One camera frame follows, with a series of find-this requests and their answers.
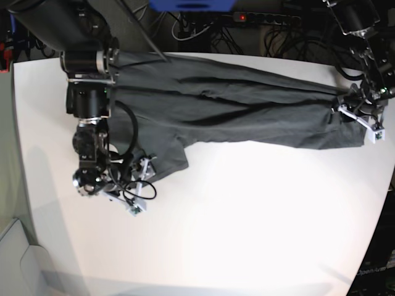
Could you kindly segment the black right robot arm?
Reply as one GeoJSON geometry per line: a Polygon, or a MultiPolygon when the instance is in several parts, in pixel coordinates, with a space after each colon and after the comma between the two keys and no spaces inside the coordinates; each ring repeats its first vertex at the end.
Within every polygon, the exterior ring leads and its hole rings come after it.
{"type": "Polygon", "coordinates": [[[118,39],[105,18],[88,1],[2,1],[1,7],[43,44],[59,53],[67,75],[66,112],[78,120],[73,148],[79,167],[73,185],[83,196],[103,193],[137,215],[146,210],[143,186],[155,171],[152,159],[134,154],[138,121],[123,102],[110,97],[116,84],[118,39]],[[113,109],[124,111],[132,127],[125,152],[110,148],[108,119],[113,109]]]}

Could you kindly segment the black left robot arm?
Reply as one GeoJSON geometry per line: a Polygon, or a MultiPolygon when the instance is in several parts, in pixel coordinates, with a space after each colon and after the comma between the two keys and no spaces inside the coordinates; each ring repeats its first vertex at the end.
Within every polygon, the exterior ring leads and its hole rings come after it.
{"type": "Polygon", "coordinates": [[[325,1],[342,34],[355,43],[350,52],[362,68],[359,76],[348,75],[340,66],[337,71],[352,84],[346,94],[337,98],[335,111],[362,125],[373,143],[385,139],[384,114],[394,98],[394,59],[390,58],[384,39],[376,25],[380,16],[371,1],[325,1]]]}

